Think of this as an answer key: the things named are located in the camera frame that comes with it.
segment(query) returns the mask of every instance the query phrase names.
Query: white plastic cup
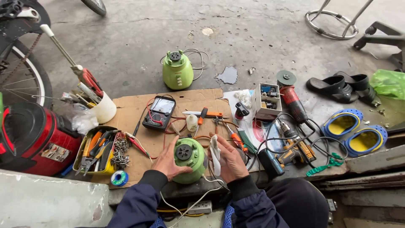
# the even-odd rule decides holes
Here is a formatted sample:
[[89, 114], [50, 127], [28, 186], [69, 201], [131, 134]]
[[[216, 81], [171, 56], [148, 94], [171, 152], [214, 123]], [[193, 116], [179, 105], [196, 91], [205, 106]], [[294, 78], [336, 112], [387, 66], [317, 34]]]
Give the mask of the white plastic cup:
[[103, 91], [103, 97], [95, 107], [90, 109], [97, 118], [98, 123], [107, 123], [117, 113], [117, 106], [113, 100]]
[[197, 130], [197, 122], [198, 122], [198, 118], [196, 115], [189, 115], [187, 116], [187, 118], [185, 119], [185, 122], [187, 123], [187, 129], [191, 132], [194, 132]]

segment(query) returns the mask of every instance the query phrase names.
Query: bicycle chain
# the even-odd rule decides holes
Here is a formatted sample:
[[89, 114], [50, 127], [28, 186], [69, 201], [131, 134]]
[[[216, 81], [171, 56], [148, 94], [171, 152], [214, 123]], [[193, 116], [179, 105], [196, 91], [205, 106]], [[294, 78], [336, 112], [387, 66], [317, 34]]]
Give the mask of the bicycle chain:
[[31, 48], [28, 50], [27, 54], [24, 56], [24, 58], [20, 61], [20, 63], [14, 68], [14, 70], [0, 83], [0, 86], [3, 87], [3, 83], [5, 83], [13, 74], [17, 72], [17, 69], [27, 60], [27, 58], [30, 56], [32, 53], [34, 47], [39, 41], [39, 38], [41, 38], [42, 34], [38, 34], [36, 37], [34, 43], [32, 44]]

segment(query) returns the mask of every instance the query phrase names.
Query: black slipper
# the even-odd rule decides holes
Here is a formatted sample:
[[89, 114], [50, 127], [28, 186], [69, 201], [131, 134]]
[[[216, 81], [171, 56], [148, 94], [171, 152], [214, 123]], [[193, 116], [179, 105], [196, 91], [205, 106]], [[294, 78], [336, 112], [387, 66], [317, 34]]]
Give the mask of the black slipper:
[[353, 92], [351, 86], [345, 83], [345, 78], [341, 75], [327, 77], [323, 80], [312, 77], [307, 81], [307, 88], [340, 103], [352, 103], [358, 99], [358, 94]]
[[357, 74], [349, 76], [343, 71], [338, 71], [334, 76], [339, 75], [345, 78], [345, 83], [350, 85], [359, 95], [359, 100], [362, 102], [377, 107], [381, 104], [380, 99], [376, 96], [376, 92], [369, 84], [369, 77], [365, 74]]

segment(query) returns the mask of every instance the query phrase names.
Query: electrical socket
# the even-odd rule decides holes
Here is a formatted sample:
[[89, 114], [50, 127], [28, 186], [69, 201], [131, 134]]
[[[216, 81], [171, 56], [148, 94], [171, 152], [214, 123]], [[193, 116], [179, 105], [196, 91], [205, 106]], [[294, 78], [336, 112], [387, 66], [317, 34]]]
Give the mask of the electrical socket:
[[[188, 203], [187, 209], [190, 208], [195, 202]], [[200, 201], [196, 204], [193, 208], [191, 208], [187, 214], [195, 215], [195, 214], [206, 214], [212, 212], [212, 203], [211, 200]]]

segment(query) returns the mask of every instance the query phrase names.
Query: metal stool leg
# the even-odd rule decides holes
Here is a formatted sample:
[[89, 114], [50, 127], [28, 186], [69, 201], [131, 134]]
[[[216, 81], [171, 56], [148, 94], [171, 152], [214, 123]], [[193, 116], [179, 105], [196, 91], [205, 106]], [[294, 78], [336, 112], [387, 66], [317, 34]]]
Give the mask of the metal stool leg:
[[[366, 4], [358, 11], [358, 13], [357, 13], [356, 16], [353, 18], [353, 20], [350, 20], [350, 19], [348, 19], [347, 17], [344, 17], [344, 16], [342, 16], [342, 15], [340, 15], [340, 14], [338, 14], [338, 13], [334, 13], [334, 12], [332, 12], [332, 11], [323, 10], [323, 9], [328, 5], [328, 3], [330, 2], [330, 0], [325, 0], [319, 10], [309, 11], [309, 12], [307, 12], [307, 13], [305, 14], [305, 21], [307, 22], [307, 24], [308, 24], [309, 26], [311, 26], [313, 29], [315, 29], [316, 32], [319, 33], [319, 34], [323, 34], [323, 35], [325, 35], [325, 36], [328, 36], [328, 37], [331, 37], [331, 38], [334, 38], [334, 39], [348, 40], [348, 39], [351, 39], [351, 38], [353, 38], [353, 37], [355, 37], [355, 36], [357, 35], [358, 29], [357, 29], [357, 27], [356, 27], [356, 25], [355, 25], [356, 20], [357, 20], [357, 18], [364, 12], [364, 10], [371, 4], [372, 1], [373, 1], [373, 0], [368, 0], [368, 1], [366, 2]], [[314, 14], [314, 13], [316, 13], [316, 15], [315, 15], [313, 18], [310, 19], [309, 16], [310, 16], [311, 14]], [[345, 30], [343, 31], [343, 33], [342, 33], [341, 36], [336, 35], [336, 34], [333, 34], [333, 33], [325, 32], [325, 30], [323, 30], [323, 29], [317, 27], [315, 24], [313, 24], [312, 21], [313, 21], [317, 16], [319, 16], [321, 13], [327, 14], [327, 15], [332, 15], [332, 16], [338, 18], [338, 19], [343, 19], [344, 21], [346, 21], [346, 22], [348, 23], [348, 25], [346, 26], [346, 28], [345, 28]], [[352, 35], [346, 36], [347, 31], [349, 30], [350, 27], [353, 28], [353, 33], [352, 33]]]

